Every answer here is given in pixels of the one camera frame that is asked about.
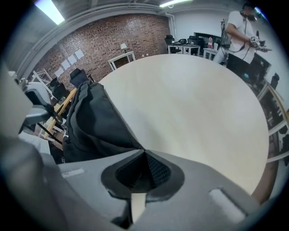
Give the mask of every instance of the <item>white wall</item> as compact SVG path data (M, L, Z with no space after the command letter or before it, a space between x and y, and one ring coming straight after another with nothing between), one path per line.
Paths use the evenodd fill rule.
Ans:
M185 11L175 14L177 39L187 39L194 32L221 36L221 21L228 17L224 11Z
M198 10L175 13L177 39L188 38L194 32L207 33L221 36L221 21L227 18L229 12L219 10ZM266 40L268 48L273 49L268 53L258 52L271 65L266 77L270 82L275 72L280 76L276 91L284 99L284 106L289 108L289 60L279 42L274 30L258 20L252 23L254 31L259 30L260 39Z

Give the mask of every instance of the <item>brick wall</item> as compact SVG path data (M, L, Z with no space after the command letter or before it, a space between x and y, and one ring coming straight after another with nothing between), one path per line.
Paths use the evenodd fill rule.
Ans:
M125 14L104 18L89 23L54 45L34 68L43 68L55 78L54 73L61 63L75 51L81 49L84 54L80 60L64 71L59 77L65 87L74 88L69 83L69 74L75 69L84 69L96 81L101 80L112 70L107 60L122 54L120 45L125 43L127 51L134 51L135 58L142 55L165 54L167 45L164 38L170 34L168 18L151 14ZM125 58L116 62L116 66L126 64Z

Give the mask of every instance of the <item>table lamp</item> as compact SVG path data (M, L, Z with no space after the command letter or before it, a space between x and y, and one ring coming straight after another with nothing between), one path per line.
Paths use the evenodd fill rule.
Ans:
M127 48L126 44L125 44L125 43L122 43L122 44L121 44L121 50L125 49L125 53L126 53L126 48Z

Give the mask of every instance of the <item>ceiling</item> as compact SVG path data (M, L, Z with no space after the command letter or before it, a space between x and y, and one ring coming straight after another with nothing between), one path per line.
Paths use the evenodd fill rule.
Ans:
M52 0L61 15L64 17L64 24L69 24L77 17L81 18L90 14L92 11L100 11L103 8L111 7L111 9L126 7L127 9L142 8L153 10L155 14L164 14L165 12L176 12L187 10L186 4L190 4L190 9L198 5L218 4L228 7L230 4L241 4L243 0L194 0L185 4L175 5L172 9L162 9L160 4L169 0ZM10 70L16 71L18 75L22 75L26 65L31 57L41 49L48 40L48 34L65 25L56 25L48 16L46 16L36 6L27 13L22 22L15 29L6 50L4 52L4 60Z

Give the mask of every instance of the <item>controller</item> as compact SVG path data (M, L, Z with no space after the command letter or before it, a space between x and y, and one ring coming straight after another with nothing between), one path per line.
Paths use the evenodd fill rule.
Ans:
M265 41L261 41L259 38L259 31L257 31L256 36L250 38L250 46L254 47L256 51L267 52L272 49L266 48Z

